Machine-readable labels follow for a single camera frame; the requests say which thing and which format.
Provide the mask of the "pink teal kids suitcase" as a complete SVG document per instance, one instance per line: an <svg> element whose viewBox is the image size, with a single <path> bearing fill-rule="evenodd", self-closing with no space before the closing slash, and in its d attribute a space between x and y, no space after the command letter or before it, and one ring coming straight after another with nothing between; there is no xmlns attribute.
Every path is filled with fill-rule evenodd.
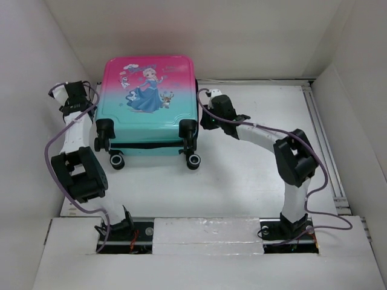
<svg viewBox="0 0 387 290"><path fill-rule="evenodd" d="M96 112L96 151L120 170L129 155L184 155L199 168L198 84L184 55L126 56L107 61Z"/></svg>

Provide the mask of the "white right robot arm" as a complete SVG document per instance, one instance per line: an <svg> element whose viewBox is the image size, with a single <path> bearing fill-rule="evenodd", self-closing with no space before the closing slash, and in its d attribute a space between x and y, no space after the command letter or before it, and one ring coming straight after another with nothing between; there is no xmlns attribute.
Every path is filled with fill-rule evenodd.
<svg viewBox="0 0 387 290"><path fill-rule="evenodd" d="M287 238L295 237L305 229L308 214L304 204L311 178L318 167L305 132L296 129L281 137L277 129L262 129L248 122L249 116L238 115L231 99L220 90L206 91L206 95L209 102L202 106L200 124L203 129L220 128L228 136L274 154L277 171L285 184L279 230Z"/></svg>

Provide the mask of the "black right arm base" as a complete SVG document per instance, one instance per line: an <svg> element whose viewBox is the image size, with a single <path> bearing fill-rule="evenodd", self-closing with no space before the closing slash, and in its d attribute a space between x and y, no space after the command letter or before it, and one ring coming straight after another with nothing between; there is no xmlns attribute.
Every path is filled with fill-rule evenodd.
<svg viewBox="0 0 387 290"><path fill-rule="evenodd" d="M317 240L314 233L299 235L312 227L310 217L306 216L294 225L285 219L265 218L259 221L257 236L262 239L264 254L318 254Z"/></svg>

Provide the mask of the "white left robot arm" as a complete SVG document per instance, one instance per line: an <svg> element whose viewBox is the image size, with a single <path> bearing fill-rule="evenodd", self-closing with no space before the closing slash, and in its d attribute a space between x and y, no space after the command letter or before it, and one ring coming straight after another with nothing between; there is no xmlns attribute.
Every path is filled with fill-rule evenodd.
<svg viewBox="0 0 387 290"><path fill-rule="evenodd" d="M89 143L96 104L89 96L87 81L55 85L49 95L60 104L65 128L63 146L50 160L51 168L68 199L84 213L101 213L104 220L96 229L119 239L129 239L135 225L129 211L106 196L108 179Z"/></svg>

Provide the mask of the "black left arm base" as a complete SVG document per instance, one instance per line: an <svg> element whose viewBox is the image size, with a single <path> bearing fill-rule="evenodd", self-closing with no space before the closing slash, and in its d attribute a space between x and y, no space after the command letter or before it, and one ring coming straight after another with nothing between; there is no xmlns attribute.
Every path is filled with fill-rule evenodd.
<svg viewBox="0 0 387 290"><path fill-rule="evenodd" d="M94 228L99 234L96 250L98 254L152 254L154 236L154 218L133 218L123 208L123 219L111 225L107 241L105 241L107 224Z"/></svg>

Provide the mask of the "white foam cover panel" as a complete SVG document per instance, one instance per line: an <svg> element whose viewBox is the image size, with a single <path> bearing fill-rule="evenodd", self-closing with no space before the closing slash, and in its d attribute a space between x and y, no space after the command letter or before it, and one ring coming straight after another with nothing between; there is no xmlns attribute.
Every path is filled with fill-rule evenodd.
<svg viewBox="0 0 387 290"><path fill-rule="evenodd" d="M156 255L252 256L264 253L257 217L157 218Z"/></svg>

